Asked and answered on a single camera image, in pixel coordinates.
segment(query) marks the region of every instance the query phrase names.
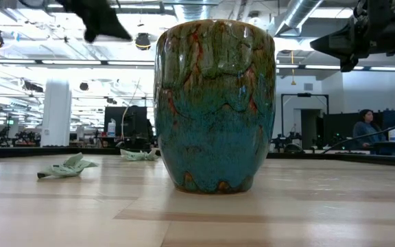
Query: crumpled green paper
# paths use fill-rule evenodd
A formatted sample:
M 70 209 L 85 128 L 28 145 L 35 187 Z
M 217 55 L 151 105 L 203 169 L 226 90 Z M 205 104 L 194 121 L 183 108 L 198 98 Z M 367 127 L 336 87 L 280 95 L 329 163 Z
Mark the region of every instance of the crumpled green paper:
M 79 176 L 83 169 L 88 167 L 97 167 L 98 164 L 91 161 L 83 161 L 83 154 L 78 153 L 75 156 L 70 157 L 61 165 L 52 165 L 45 168 L 43 171 L 38 172 L 38 178 L 44 178 L 47 176 L 57 177 L 71 177 Z
M 129 152 L 126 150 L 120 150 L 121 157 L 127 161 L 156 161 L 159 156 L 156 155 L 156 150 L 147 152 Z

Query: ceramic vase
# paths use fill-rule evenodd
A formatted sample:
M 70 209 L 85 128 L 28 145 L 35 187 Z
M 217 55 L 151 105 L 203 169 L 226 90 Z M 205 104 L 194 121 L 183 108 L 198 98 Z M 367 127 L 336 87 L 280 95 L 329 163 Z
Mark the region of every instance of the ceramic vase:
M 159 38 L 156 135 L 177 189 L 251 188 L 272 138 L 275 73 L 272 37 L 247 23 L 193 21 Z

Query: doorway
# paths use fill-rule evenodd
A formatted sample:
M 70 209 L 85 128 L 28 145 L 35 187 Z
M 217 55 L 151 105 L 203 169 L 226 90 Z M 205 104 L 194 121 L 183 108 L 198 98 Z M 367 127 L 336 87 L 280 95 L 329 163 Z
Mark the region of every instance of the doorway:
M 301 136 L 302 136 L 302 149 L 308 150 L 317 139 L 317 118 L 321 116 L 320 109 L 301 109 Z

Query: vase base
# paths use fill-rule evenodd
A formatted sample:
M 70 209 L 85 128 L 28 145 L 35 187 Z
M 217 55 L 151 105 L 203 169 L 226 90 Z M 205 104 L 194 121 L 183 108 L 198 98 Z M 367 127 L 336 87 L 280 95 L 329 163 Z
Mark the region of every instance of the vase base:
M 237 187 L 231 187 L 229 183 L 221 181 L 218 183 L 215 189 L 203 189 L 199 188 L 193 177 L 190 173 L 186 172 L 184 175 L 184 183 L 182 185 L 178 185 L 175 183 L 175 188 L 178 191 L 185 193 L 194 193 L 194 194 L 235 194 L 235 193 L 243 193 L 247 192 L 252 187 L 252 183 L 254 178 L 251 176 L 246 177 L 243 182 Z

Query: person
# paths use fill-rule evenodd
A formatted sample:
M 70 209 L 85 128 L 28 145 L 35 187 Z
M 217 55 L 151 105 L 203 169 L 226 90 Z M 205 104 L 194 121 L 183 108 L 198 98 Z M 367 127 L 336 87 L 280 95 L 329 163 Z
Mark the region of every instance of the person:
M 373 122 L 373 111 L 372 110 L 361 110 L 359 112 L 359 121 L 355 124 L 353 128 L 353 138 L 360 137 L 365 134 L 372 134 L 375 132 L 379 132 L 381 129 Z M 366 148 L 373 145 L 376 142 L 385 141 L 385 135 L 376 134 L 371 137 L 364 137 L 355 140 L 355 143 L 358 148 Z

